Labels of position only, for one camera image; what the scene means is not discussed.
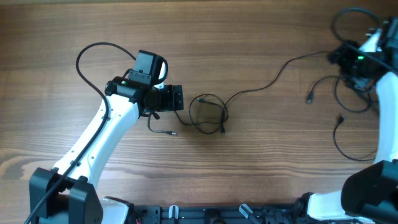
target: wood grain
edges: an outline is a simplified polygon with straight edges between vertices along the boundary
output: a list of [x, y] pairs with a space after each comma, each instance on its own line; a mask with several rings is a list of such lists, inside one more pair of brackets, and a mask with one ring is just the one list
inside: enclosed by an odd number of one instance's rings
[[[28, 180], [50, 168], [84, 131], [100, 104], [78, 77], [75, 60], [93, 42], [113, 42], [134, 54], [164, 56], [167, 83], [181, 84], [184, 103], [201, 93], [224, 100], [239, 90], [269, 83], [282, 64], [338, 42], [332, 15], [348, 6], [396, 14], [396, 1], [214, 1], [0, 6], [0, 223], [28, 215]], [[364, 17], [343, 19], [341, 32], [363, 40]], [[99, 88], [134, 65], [123, 52], [97, 47], [84, 54], [82, 72]], [[324, 56], [289, 65], [267, 90], [237, 97], [229, 106], [227, 135], [205, 136], [162, 113], [154, 129], [140, 119], [123, 137], [101, 176], [98, 194], [136, 204], [234, 204], [292, 202], [301, 194], [341, 188], [367, 167], [342, 157], [331, 137], [336, 116], [331, 82], [338, 73]], [[363, 105], [341, 86], [343, 103]], [[187, 120], [187, 111], [180, 112]], [[342, 149], [355, 157], [377, 148], [378, 117], [347, 113], [338, 130]]]

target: table surface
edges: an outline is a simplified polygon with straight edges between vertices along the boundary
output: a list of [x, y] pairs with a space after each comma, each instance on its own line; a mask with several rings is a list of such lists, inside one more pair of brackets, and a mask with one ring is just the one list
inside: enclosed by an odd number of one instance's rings
[[[290, 58], [333, 50], [329, 25], [339, 9], [360, 6], [385, 17], [397, 1], [205, 1], [120, 4], [53, 4], [0, 7], [0, 223], [20, 223], [29, 213], [28, 181], [37, 167], [49, 169], [76, 142], [101, 99], [75, 70], [79, 51], [112, 42], [136, 54], [144, 49], [169, 62], [169, 84], [182, 85], [185, 110], [196, 95], [227, 100], [239, 90], [268, 84]], [[371, 23], [342, 19], [341, 33], [364, 40]], [[134, 62], [111, 47], [84, 54], [81, 70], [100, 89]], [[345, 112], [333, 99], [332, 81], [320, 84], [314, 103], [309, 88], [337, 75], [324, 55], [292, 62], [270, 88], [237, 97], [228, 106], [226, 135], [204, 135], [161, 113], [152, 133], [139, 119], [118, 144], [98, 187], [105, 195], [138, 205], [239, 205], [293, 202], [305, 192], [342, 187], [369, 166], [345, 159], [332, 130], [347, 115], [337, 139], [353, 157], [377, 149], [377, 114]], [[341, 85], [354, 109], [364, 102]], [[201, 117], [218, 119], [220, 111]]]

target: wooden tabletop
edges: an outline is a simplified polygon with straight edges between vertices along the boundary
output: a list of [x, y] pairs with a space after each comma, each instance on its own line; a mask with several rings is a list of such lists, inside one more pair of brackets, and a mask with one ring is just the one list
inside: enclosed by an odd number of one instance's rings
[[[37, 167], [50, 169], [94, 117], [101, 98], [77, 75], [79, 51], [112, 42], [134, 55], [144, 49], [169, 62], [168, 84], [182, 85], [188, 104], [202, 93], [227, 100], [274, 79], [290, 58], [333, 50], [331, 17], [360, 6], [382, 17], [397, 14], [397, 1], [205, 1], [120, 4], [0, 6], [0, 223], [29, 214], [28, 181]], [[342, 19], [341, 33], [364, 40], [372, 24], [363, 16]], [[93, 48], [81, 70], [98, 88], [134, 61], [112, 47]], [[345, 112], [333, 99], [337, 75], [324, 55], [292, 62], [270, 88], [237, 97], [228, 106], [226, 135], [204, 135], [161, 113], [152, 133], [140, 118], [122, 138], [102, 173], [105, 195], [138, 205], [239, 205], [293, 202], [305, 192], [338, 190], [351, 174], [369, 166], [345, 159], [332, 130], [340, 113], [341, 148], [353, 157], [377, 149], [379, 118], [372, 111]], [[364, 102], [341, 85], [344, 104]], [[206, 111], [206, 108], [195, 110]], [[220, 111], [201, 115], [219, 118]]]

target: wooden table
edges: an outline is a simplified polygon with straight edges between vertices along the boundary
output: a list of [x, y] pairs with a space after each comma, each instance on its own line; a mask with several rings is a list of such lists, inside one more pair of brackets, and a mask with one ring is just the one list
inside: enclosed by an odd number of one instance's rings
[[[79, 51], [112, 42], [137, 54], [155, 52], [169, 62], [167, 83], [183, 85], [185, 108], [201, 93], [224, 100], [239, 90], [268, 84], [285, 61], [333, 50], [331, 17], [361, 6], [381, 16], [396, 14], [397, 1], [205, 1], [121, 4], [0, 6], [0, 223], [20, 223], [29, 212], [28, 180], [49, 169], [76, 142], [95, 115], [100, 97], [75, 70]], [[342, 19], [342, 34], [364, 40], [371, 23]], [[100, 89], [134, 62], [111, 47], [93, 48], [82, 72]], [[338, 74], [324, 56], [293, 62], [275, 85], [237, 97], [228, 107], [225, 136], [208, 136], [181, 125], [172, 112], [154, 129], [146, 119], [122, 138], [99, 182], [98, 194], [138, 205], [293, 202], [303, 193], [338, 190], [367, 167], [336, 150], [336, 116], [347, 120], [337, 138], [354, 157], [377, 149], [375, 113], [346, 113], [333, 99]], [[340, 86], [344, 104], [364, 103]], [[187, 110], [180, 112], [188, 120]], [[217, 117], [219, 111], [208, 116]]]

